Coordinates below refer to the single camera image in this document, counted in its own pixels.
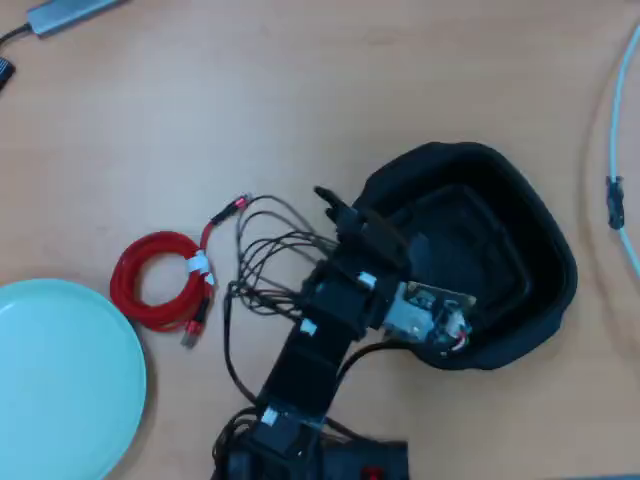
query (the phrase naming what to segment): gray device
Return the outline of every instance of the gray device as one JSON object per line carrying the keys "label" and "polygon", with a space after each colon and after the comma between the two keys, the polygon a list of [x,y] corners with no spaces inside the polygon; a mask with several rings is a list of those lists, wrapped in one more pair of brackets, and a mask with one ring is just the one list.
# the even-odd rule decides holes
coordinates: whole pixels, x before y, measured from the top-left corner
{"label": "gray device", "polygon": [[27,12],[27,19],[38,36],[46,36],[87,19],[127,0],[51,0]]}

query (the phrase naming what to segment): black connector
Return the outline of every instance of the black connector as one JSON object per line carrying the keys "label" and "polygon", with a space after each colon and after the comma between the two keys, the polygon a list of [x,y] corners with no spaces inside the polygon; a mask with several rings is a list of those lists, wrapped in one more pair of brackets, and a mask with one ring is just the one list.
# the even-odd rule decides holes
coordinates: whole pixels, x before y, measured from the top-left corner
{"label": "black connector", "polygon": [[0,57],[0,91],[2,91],[14,73],[16,73],[16,67],[9,60]]}
{"label": "black connector", "polygon": [[609,226],[614,230],[624,227],[624,191],[622,190],[622,177],[616,177],[615,181],[607,177],[607,208],[609,209]]}
{"label": "black connector", "polygon": [[205,298],[198,305],[198,310],[196,310],[196,314],[193,316],[193,321],[198,323],[204,323],[207,318],[207,310],[209,309],[209,304],[211,303],[210,298]]}
{"label": "black connector", "polygon": [[213,225],[220,225],[222,222],[227,220],[228,218],[234,216],[238,211],[246,208],[249,205],[251,198],[249,195],[242,195],[236,198],[233,202],[229,203],[226,207],[224,207],[220,213],[218,213],[215,217],[213,217],[210,221]]}

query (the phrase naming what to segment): cable tie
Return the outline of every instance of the cable tie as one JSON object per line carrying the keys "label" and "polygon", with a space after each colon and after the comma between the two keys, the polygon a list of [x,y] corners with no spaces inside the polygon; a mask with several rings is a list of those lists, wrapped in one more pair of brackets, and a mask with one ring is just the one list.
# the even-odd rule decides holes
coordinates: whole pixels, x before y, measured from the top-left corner
{"label": "cable tie", "polygon": [[[209,282],[207,277],[211,275],[211,264],[209,263],[209,258],[207,258],[207,254],[204,253],[204,250],[198,250],[196,253],[187,260],[187,269],[189,273],[199,271],[201,275],[205,276],[205,280]],[[213,285],[213,275],[211,275],[211,285]]]}

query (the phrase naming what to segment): robotic arm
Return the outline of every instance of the robotic arm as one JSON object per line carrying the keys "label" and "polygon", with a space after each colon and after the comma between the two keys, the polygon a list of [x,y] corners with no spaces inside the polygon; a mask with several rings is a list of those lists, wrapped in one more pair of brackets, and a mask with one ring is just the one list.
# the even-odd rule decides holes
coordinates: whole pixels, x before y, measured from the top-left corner
{"label": "robotic arm", "polygon": [[[316,471],[310,465],[322,461],[319,452],[344,454],[323,441],[322,428],[346,370],[355,363],[343,363],[348,348],[367,329],[386,331],[389,340],[378,349],[420,344],[434,355],[463,348],[470,330],[465,315],[473,297],[413,281],[424,269],[417,263],[428,261],[426,237],[407,241],[374,211],[351,208],[330,190],[315,191],[329,204],[326,213],[336,225],[338,244],[303,282],[297,300],[301,320],[256,399],[258,420],[228,445],[226,478],[317,478],[310,476]],[[398,458],[404,458],[404,466],[393,468],[405,476],[389,478],[408,478],[406,445],[364,440],[350,448],[373,458],[384,457],[382,449],[391,464],[402,465]]]}

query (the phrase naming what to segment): wire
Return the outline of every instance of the wire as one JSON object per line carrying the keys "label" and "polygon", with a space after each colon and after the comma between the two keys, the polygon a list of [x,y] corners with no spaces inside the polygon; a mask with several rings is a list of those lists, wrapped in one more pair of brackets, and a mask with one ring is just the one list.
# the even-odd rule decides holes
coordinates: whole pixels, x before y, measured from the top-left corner
{"label": "wire", "polygon": [[407,342],[399,342],[395,340],[389,340],[379,343],[374,343],[361,348],[353,355],[351,355],[340,367],[338,374],[336,375],[336,389],[340,387],[340,384],[347,375],[347,372],[353,368],[353,366],[366,355],[374,352],[381,352],[385,350],[411,350],[411,345]]}
{"label": "wire", "polygon": [[16,37],[25,35],[27,33],[32,33],[32,32],[33,30],[31,29],[31,25],[29,25],[28,23],[25,23],[21,27],[15,28],[10,32],[7,32],[4,35],[2,35],[0,37],[0,47],[2,47],[4,44],[8,43],[9,41],[13,40]]}
{"label": "wire", "polygon": [[[284,208],[291,214],[293,220],[270,210],[259,210],[249,213],[252,206],[258,202],[265,201],[274,202]],[[246,247],[243,247],[243,237],[248,225],[251,221],[261,216],[277,220],[292,230],[281,235],[259,238],[249,243]],[[282,315],[292,321],[300,321],[300,306],[297,303],[299,300],[298,294],[280,282],[266,278],[263,275],[264,268],[271,259],[283,252],[296,253],[310,263],[315,264],[317,260],[301,249],[315,249],[322,256],[328,257],[336,245],[337,243],[334,240],[319,235],[293,206],[273,195],[256,197],[249,202],[247,208],[238,215],[236,223],[237,278],[228,284],[224,297],[223,346],[225,365],[229,376],[238,390],[250,403],[258,405],[259,399],[242,382],[231,358],[231,316],[233,300],[235,298],[241,299],[242,303],[250,311],[259,315]],[[262,288],[262,283],[269,285],[269,288]],[[337,385],[342,382],[349,369],[365,355],[374,351],[394,348],[400,347],[399,345],[385,342],[364,347],[362,350],[356,352],[339,370]],[[326,425],[342,437],[350,440],[375,442],[375,440],[354,432],[332,418],[327,417]]]}
{"label": "wire", "polygon": [[[616,81],[615,94],[613,97],[613,108],[611,111],[611,129],[609,131],[609,175],[611,181],[614,182],[617,179],[617,163],[618,163],[618,130],[620,126],[620,109],[622,105],[622,93],[624,90],[624,84],[627,76],[627,70],[629,64],[635,54],[636,47],[640,41],[640,25],[636,26],[633,36],[627,45],[627,49],[622,57],[622,63],[620,64],[620,71],[618,72],[618,79]],[[631,265],[636,273],[636,276],[640,278],[640,261],[636,254],[631,239],[627,234],[624,226],[618,229],[620,233],[620,240],[627,252],[627,256],[631,262]]]}
{"label": "wire", "polygon": [[233,442],[248,428],[250,428],[257,419],[258,409],[255,407],[247,407],[236,413],[218,435],[211,455],[215,463],[214,479],[226,479],[228,477],[228,461],[231,453]]}
{"label": "wire", "polygon": [[[209,237],[216,226],[245,208],[247,203],[246,197],[239,197],[212,218],[202,231],[199,246],[182,233],[166,231],[136,240],[122,253],[113,270],[110,284],[113,303],[127,317],[155,332],[184,328],[183,344],[193,347],[202,334],[214,296],[213,275],[206,257]],[[199,265],[190,273],[177,297],[161,305],[148,305],[137,295],[139,277],[144,265],[162,254],[177,254],[185,260],[196,259]]]}

